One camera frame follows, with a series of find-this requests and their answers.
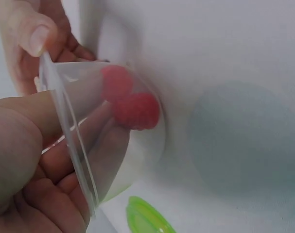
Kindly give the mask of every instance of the hand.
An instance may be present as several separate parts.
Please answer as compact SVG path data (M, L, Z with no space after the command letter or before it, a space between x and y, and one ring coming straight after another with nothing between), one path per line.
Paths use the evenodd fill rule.
M80 133L102 199L125 155L129 130L114 124L110 105L102 105L91 83L69 88L80 93L73 103L77 115L88 116ZM0 100L0 233L86 231L89 210L66 142L41 155L60 135L50 92Z
M39 56L54 62L95 60L73 34L61 0L0 0L0 34L5 58L21 95L36 93Z

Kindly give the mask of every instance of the finger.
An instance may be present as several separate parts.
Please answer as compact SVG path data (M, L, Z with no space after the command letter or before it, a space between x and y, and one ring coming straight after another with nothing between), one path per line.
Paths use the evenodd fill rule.
M88 119L81 124L79 131L87 151L88 148L95 143L103 125L106 124L110 117L110 106L103 105L90 114ZM76 133L73 133L73 138L78 153L80 154L82 150ZM65 176L71 174L73 172L73 164L69 156L66 140L61 141L45 152L40 160L40 166L54 184L57 184Z
M126 154L130 130L110 121L100 135L98 144L88 154L88 162L102 201L111 187Z
M21 96L28 96L37 93L37 88L33 79L14 80L14 85Z
M14 205L9 209L8 213L14 213L15 209L22 217L24 221L27 221L27 226L29 232L36 233L55 233L56 227L53 222L51 222L40 210L35 209L30 206L24 199L22 192L18 192L13 197ZM15 229L17 232L23 232L22 229Z
M26 202L40 210L59 229L60 232L78 233L86 231L85 221L70 200L49 179L29 183L23 189Z
M84 218L85 223L88 224L90 220L90 211L76 173L73 172L66 176L57 186L69 196Z
M0 0L0 30L15 37L33 57L39 57L57 38L56 24L38 13L38 8L38 0Z
M67 93L78 121L102 103L101 89L100 83L94 78L69 84ZM32 121L41 131L44 145L50 144L51 139L55 139L62 132L51 91L20 98L1 99L0 107L15 110ZM66 109L65 112L71 123L70 111Z
M82 58L88 61L96 60L96 57L94 56L94 54L91 51L89 51L87 48L80 45L73 34L71 34L68 38L67 47L78 58Z

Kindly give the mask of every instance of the fingernail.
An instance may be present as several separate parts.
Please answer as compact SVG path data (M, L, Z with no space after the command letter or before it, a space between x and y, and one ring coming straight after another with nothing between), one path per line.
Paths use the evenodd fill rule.
M30 39L33 55L39 56L43 52L48 34L49 29L46 26L40 25L35 29Z

